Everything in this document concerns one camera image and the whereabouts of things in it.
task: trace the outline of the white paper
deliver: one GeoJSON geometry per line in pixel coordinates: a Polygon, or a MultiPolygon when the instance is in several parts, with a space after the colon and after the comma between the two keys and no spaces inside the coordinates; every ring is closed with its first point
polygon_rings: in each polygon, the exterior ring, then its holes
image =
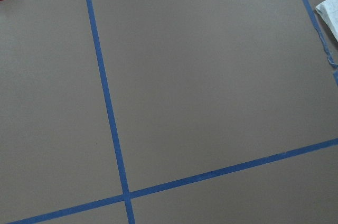
{"type": "Polygon", "coordinates": [[[326,0],[316,10],[338,40],[338,0],[326,0]]]}

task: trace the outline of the white cloth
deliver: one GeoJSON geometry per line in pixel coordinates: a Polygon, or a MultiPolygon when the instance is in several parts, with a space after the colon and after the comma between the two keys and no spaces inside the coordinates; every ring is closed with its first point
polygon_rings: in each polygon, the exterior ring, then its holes
{"type": "Polygon", "coordinates": [[[325,0],[316,6],[316,11],[338,41],[338,0],[325,0]]]}

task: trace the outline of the blue line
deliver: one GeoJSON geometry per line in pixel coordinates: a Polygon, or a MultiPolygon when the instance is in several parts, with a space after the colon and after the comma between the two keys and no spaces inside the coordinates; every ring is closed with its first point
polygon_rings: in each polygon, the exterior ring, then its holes
{"type": "Polygon", "coordinates": [[[249,169],[249,168],[252,168],[252,167],[261,166],[261,165],[271,163],[271,162],[275,162],[275,161],[280,161],[280,160],[283,160],[283,159],[286,159],[286,158],[290,158],[290,157],[294,157],[294,156],[297,156],[297,155],[317,151],[317,150],[320,150],[322,148],[327,148],[327,147],[334,146],[334,145],[338,145],[338,138],[332,139],[330,141],[325,141],[325,142],[321,142],[321,143],[318,143],[318,144],[310,145],[310,146],[305,146],[305,147],[298,148],[298,149],[295,149],[295,150],[291,150],[291,151],[288,151],[288,152],[275,154],[275,155],[272,155],[272,156],[269,156],[269,157],[256,159],[256,160],[253,160],[253,161],[250,161],[250,162],[244,162],[244,163],[240,163],[240,164],[237,164],[237,165],[234,165],[234,166],[225,167],[225,168],[222,168],[222,169],[219,169],[219,170],[214,170],[214,171],[206,172],[206,173],[199,174],[199,175],[189,176],[188,178],[183,178],[183,179],[175,180],[175,181],[172,181],[172,182],[163,183],[163,184],[160,184],[160,185],[141,189],[141,190],[138,190],[138,191],[131,192],[130,196],[131,196],[132,199],[134,199],[134,198],[142,197],[142,196],[145,196],[145,195],[153,194],[153,193],[156,193],[156,192],[165,191],[165,190],[169,190],[169,189],[172,189],[172,188],[180,187],[180,186],[187,185],[187,184],[190,184],[190,183],[195,183],[195,182],[203,181],[203,180],[206,180],[206,179],[215,178],[217,176],[226,175],[226,174],[230,174],[230,173],[241,171],[241,170],[246,170],[246,169],[249,169]]]}
{"type": "MultiPolygon", "coordinates": [[[[319,38],[321,39],[321,42],[322,42],[322,45],[323,45],[323,48],[324,48],[324,51],[326,53],[326,57],[327,57],[327,60],[329,62],[329,64],[334,68],[334,69],[337,69],[338,68],[338,64],[336,64],[332,58],[332,54],[331,54],[331,51],[330,49],[328,48],[327,46],[327,43],[326,43],[326,40],[325,40],[325,37],[323,35],[323,32],[318,24],[318,21],[316,19],[316,16],[311,8],[311,5],[309,3],[308,0],[302,0],[303,3],[304,3],[304,6],[306,8],[306,11],[307,11],[307,14],[309,15],[310,17],[310,20],[312,22],[312,25],[314,26],[315,30],[317,31],[318,35],[319,35],[319,38]]],[[[338,84],[338,74],[337,74],[337,71],[333,74],[335,80],[336,80],[336,83],[338,84]]]]}
{"type": "Polygon", "coordinates": [[[97,57],[97,62],[99,66],[99,71],[100,71],[101,83],[102,83],[102,88],[103,88],[105,102],[106,102],[108,120],[109,120],[111,135],[112,135],[112,142],[114,144],[122,191],[125,197],[127,217],[128,217],[129,224],[134,224],[135,219],[134,219],[133,207],[132,207],[132,202],[130,200],[130,193],[129,193],[129,187],[128,187],[128,182],[127,182],[126,170],[125,170],[124,163],[123,163],[122,151],[121,151],[121,146],[120,146],[120,142],[118,138],[114,111],[112,108],[112,103],[111,103],[111,98],[110,98],[110,93],[109,93],[108,80],[106,76],[104,59],[102,57],[99,33],[97,30],[97,26],[96,26],[94,7],[92,4],[92,0],[86,0],[86,1],[87,1],[90,26],[91,26],[91,31],[92,31],[94,46],[95,46],[95,51],[96,51],[96,57],[97,57]]]}
{"type": "Polygon", "coordinates": [[[14,222],[11,222],[11,223],[8,223],[8,224],[33,224],[33,223],[38,223],[38,222],[41,222],[41,221],[52,220],[52,219],[56,219],[56,218],[59,218],[59,217],[71,215],[71,214],[74,214],[74,213],[91,210],[91,209],[98,208],[98,207],[108,206],[110,204],[122,202],[123,200],[124,200],[123,195],[119,195],[119,196],[111,197],[111,198],[108,198],[108,199],[101,199],[101,200],[98,200],[98,201],[95,201],[95,202],[81,204],[79,206],[66,208],[66,209],[62,209],[62,210],[59,210],[59,211],[50,212],[50,213],[42,214],[42,215],[35,216],[35,217],[30,217],[30,218],[23,219],[23,220],[14,221],[14,222]]]}

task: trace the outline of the folded white tissue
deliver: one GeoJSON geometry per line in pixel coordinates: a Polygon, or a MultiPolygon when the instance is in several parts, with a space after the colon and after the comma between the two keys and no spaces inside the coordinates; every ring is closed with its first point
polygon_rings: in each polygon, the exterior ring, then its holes
{"type": "Polygon", "coordinates": [[[325,0],[316,6],[316,11],[338,41],[338,0],[325,0]]]}

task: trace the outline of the blue tape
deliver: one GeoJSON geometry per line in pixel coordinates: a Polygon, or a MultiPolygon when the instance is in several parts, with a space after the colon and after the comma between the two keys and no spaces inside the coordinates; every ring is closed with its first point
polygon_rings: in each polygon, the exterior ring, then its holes
{"type": "MultiPolygon", "coordinates": [[[[303,4],[306,8],[306,11],[307,11],[307,14],[309,15],[310,17],[310,20],[312,22],[312,25],[314,26],[315,30],[317,31],[318,35],[319,35],[319,38],[321,39],[321,42],[322,42],[322,45],[323,45],[323,48],[324,48],[324,51],[326,53],[326,58],[329,62],[329,64],[334,68],[334,69],[337,69],[338,68],[338,64],[336,64],[332,58],[332,53],[330,51],[330,49],[328,48],[328,45],[326,43],[326,40],[325,40],[325,37],[323,35],[323,32],[318,24],[318,21],[316,19],[316,16],[311,8],[311,5],[309,3],[308,0],[302,0],[303,1],[303,4]]],[[[336,82],[337,82],[337,85],[338,85],[338,76],[337,76],[337,73],[338,73],[338,70],[336,70],[333,74],[336,82]]]]}
{"type": "Polygon", "coordinates": [[[104,97],[105,97],[110,131],[112,135],[112,142],[114,144],[117,167],[118,167],[118,172],[119,172],[120,180],[121,180],[122,192],[125,197],[125,205],[126,205],[128,222],[129,224],[134,224],[135,219],[134,219],[133,207],[132,207],[132,202],[130,200],[127,175],[126,175],[126,170],[125,170],[124,163],[123,163],[122,151],[121,151],[120,141],[118,138],[114,111],[112,108],[112,103],[111,103],[111,98],[110,98],[108,80],[106,76],[104,59],[102,57],[102,51],[101,51],[99,33],[97,30],[97,26],[96,26],[94,8],[93,8],[92,0],[86,0],[86,1],[87,1],[90,26],[91,26],[91,31],[92,31],[94,46],[95,46],[95,51],[96,51],[96,57],[97,57],[97,62],[99,66],[99,71],[100,71],[101,83],[102,83],[102,88],[103,88],[104,97]]]}
{"type": "Polygon", "coordinates": [[[42,215],[35,216],[35,217],[30,217],[30,218],[23,219],[23,220],[14,221],[14,222],[11,222],[11,223],[8,223],[8,224],[39,223],[39,222],[42,222],[42,221],[52,220],[52,219],[56,219],[56,218],[59,218],[59,217],[71,215],[71,214],[74,214],[74,213],[91,210],[91,209],[98,208],[98,207],[108,206],[110,204],[114,204],[114,203],[122,202],[122,201],[124,201],[124,197],[123,197],[123,195],[119,195],[119,196],[111,197],[111,198],[108,198],[108,199],[101,199],[101,200],[94,201],[94,202],[91,202],[91,203],[81,204],[79,206],[66,208],[66,209],[62,209],[62,210],[59,210],[59,211],[50,212],[50,213],[42,214],[42,215]]]}
{"type": "Polygon", "coordinates": [[[131,195],[132,199],[138,198],[138,197],[153,194],[153,193],[156,193],[156,192],[165,191],[165,190],[169,190],[169,189],[172,189],[172,188],[187,185],[187,184],[190,184],[190,183],[195,183],[195,182],[203,181],[203,180],[206,180],[206,179],[215,178],[217,176],[226,175],[226,174],[230,174],[230,173],[241,171],[241,170],[246,170],[246,169],[249,169],[249,168],[252,168],[252,167],[256,167],[256,166],[264,165],[264,164],[267,164],[267,163],[271,163],[271,162],[280,161],[280,160],[283,160],[283,159],[286,159],[286,158],[294,157],[294,156],[297,156],[297,155],[317,151],[319,149],[327,148],[327,147],[334,146],[334,145],[338,145],[338,138],[332,139],[330,141],[325,141],[325,142],[321,142],[321,143],[318,143],[318,144],[310,145],[310,146],[305,146],[305,147],[295,149],[295,150],[291,150],[291,151],[288,151],[288,152],[275,154],[275,155],[272,155],[272,156],[269,156],[269,157],[260,158],[260,159],[253,160],[253,161],[250,161],[250,162],[244,162],[244,163],[237,164],[237,165],[234,165],[234,166],[225,167],[223,169],[214,170],[214,171],[211,171],[211,172],[206,172],[206,173],[203,173],[203,174],[190,176],[188,178],[175,180],[175,181],[172,181],[172,182],[169,182],[169,183],[163,183],[163,184],[160,184],[160,185],[141,189],[141,190],[138,190],[138,191],[131,192],[130,195],[131,195]]]}

